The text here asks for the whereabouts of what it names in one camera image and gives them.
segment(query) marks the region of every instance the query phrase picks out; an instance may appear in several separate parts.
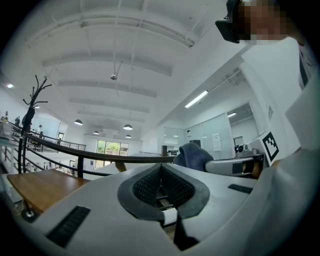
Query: wooden table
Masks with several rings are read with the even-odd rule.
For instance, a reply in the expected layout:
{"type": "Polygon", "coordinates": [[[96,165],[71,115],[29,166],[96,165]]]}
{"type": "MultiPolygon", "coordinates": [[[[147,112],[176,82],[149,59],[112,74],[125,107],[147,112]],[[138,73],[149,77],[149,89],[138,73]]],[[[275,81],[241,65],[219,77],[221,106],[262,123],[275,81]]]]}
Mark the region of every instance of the wooden table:
{"type": "Polygon", "coordinates": [[[90,181],[55,169],[9,174],[7,179],[23,199],[39,213],[43,213],[90,181]]]}

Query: wooden handrail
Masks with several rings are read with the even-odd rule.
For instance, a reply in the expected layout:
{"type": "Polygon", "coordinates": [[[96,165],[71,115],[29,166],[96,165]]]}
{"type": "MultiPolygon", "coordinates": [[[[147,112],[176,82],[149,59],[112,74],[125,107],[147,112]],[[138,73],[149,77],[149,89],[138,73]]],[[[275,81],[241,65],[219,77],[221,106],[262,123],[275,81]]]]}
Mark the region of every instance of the wooden handrail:
{"type": "Polygon", "coordinates": [[[101,161],[111,161],[111,162],[119,162],[119,163],[172,163],[174,161],[174,156],[121,156],[121,155],[111,155],[111,154],[101,154],[88,152],[78,149],[73,149],[66,146],[61,146],[44,139],[41,139],[36,136],[32,136],[29,134],[25,135],[26,138],[43,144],[44,146],[51,148],[53,150],[57,150],[59,152],[63,152],[72,156],[82,157],[93,160],[101,160],[101,161]]]}

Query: floor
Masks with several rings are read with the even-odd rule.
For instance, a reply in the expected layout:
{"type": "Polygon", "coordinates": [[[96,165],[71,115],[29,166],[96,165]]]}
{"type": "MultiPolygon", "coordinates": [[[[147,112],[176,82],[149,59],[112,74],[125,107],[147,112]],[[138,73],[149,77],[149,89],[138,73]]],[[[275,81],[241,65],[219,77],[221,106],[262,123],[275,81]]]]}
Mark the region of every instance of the floor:
{"type": "MultiPolygon", "coordinates": [[[[0,175],[8,174],[6,169],[0,164],[0,175]]],[[[21,211],[24,209],[23,201],[13,203],[10,197],[6,193],[4,180],[0,178],[0,198],[4,201],[7,207],[12,212],[12,215],[18,217],[21,215],[21,211]]]]}

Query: black vent slot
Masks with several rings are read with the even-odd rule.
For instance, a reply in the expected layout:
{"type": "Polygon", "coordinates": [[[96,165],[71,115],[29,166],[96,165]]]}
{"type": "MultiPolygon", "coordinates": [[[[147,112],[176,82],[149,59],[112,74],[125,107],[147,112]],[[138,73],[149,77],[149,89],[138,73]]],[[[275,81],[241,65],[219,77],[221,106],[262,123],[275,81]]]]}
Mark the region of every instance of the black vent slot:
{"type": "Polygon", "coordinates": [[[237,184],[231,184],[230,186],[228,186],[228,188],[232,189],[232,190],[239,191],[239,192],[247,193],[247,194],[250,194],[251,191],[253,190],[253,188],[251,188],[251,187],[240,186],[237,184]]]}
{"type": "Polygon", "coordinates": [[[61,247],[66,247],[91,210],[76,206],[48,235],[47,238],[61,247]]]}

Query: white ceiling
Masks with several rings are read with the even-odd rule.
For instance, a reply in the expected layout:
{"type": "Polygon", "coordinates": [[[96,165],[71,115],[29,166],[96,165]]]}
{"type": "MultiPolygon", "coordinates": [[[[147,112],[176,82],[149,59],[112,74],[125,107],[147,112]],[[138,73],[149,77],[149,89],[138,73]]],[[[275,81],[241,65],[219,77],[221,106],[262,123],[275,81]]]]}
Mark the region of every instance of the white ceiling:
{"type": "Polygon", "coordinates": [[[253,113],[252,108],[249,103],[246,103],[240,107],[237,107],[237,108],[229,111],[227,113],[227,115],[231,115],[233,113],[236,113],[236,115],[229,117],[229,121],[230,121],[231,125],[233,125],[237,122],[240,122],[242,120],[246,120],[246,119],[254,117],[254,113],[253,113]]]}
{"type": "Polygon", "coordinates": [[[226,0],[50,0],[19,34],[36,59],[33,70],[49,77],[57,102],[67,102],[48,104],[51,114],[72,122],[77,113],[92,132],[125,123],[140,131],[171,89],[177,60],[223,18],[218,2],[226,0]],[[116,84],[110,76],[120,62],[116,84]]]}

